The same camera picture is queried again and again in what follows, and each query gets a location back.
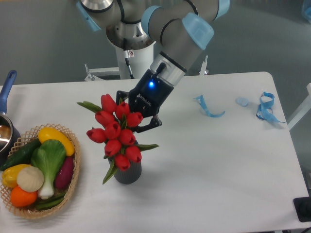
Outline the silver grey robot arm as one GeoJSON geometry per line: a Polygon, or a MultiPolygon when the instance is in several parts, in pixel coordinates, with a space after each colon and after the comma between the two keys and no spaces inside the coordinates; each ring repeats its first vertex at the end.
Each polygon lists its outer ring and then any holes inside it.
{"type": "Polygon", "coordinates": [[[130,91],[118,91],[150,123],[140,133],[160,126],[158,112],[214,35],[211,22],[230,7],[228,0],[184,0],[169,9],[144,0],[79,0],[76,3],[92,30],[105,30],[115,47],[121,79],[138,79],[130,91]]]}

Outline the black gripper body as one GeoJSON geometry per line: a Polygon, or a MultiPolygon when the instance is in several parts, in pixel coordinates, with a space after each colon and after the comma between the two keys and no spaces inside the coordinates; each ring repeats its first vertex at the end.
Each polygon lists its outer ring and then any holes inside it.
{"type": "Polygon", "coordinates": [[[130,111],[140,112],[144,118],[158,114],[161,105],[173,89],[173,86],[148,69],[137,85],[129,91],[130,111]]]}

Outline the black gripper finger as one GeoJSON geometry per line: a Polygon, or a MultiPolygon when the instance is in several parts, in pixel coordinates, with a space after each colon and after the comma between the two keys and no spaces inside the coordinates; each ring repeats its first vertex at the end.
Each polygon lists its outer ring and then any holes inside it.
{"type": "Polygon", "coordinates": [[[116,93],[116,104],[121,104],[122,102],[126,101],[129,97],[129,92],[125,91],[117,91],[116,93]]]}
{"type": "Polygon", "coordinates": [[[162,126],[162,121],[159,119],[158,115],[154,115],[151,118],[149,124],[145,126],[136,126],[133,128],[132,131],[136,133],[142,133],[142,132],[157,128],[159,126],[162,126]]]}

